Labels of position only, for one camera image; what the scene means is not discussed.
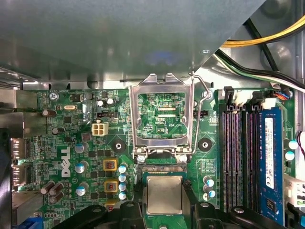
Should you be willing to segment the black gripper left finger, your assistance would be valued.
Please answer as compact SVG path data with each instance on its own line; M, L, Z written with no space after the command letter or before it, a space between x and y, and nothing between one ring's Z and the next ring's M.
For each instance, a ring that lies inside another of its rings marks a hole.
M143 185L135 185L133 200L118 202L111 211L100 205L86 207L55 229L142 229Z

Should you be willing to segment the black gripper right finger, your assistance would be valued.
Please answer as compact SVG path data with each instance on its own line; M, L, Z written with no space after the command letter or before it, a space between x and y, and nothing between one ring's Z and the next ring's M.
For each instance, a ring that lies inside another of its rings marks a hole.
M189 229L284 229L273 220L244 206L224 213L213 204L200 202L190 182L183 183L183 215Z

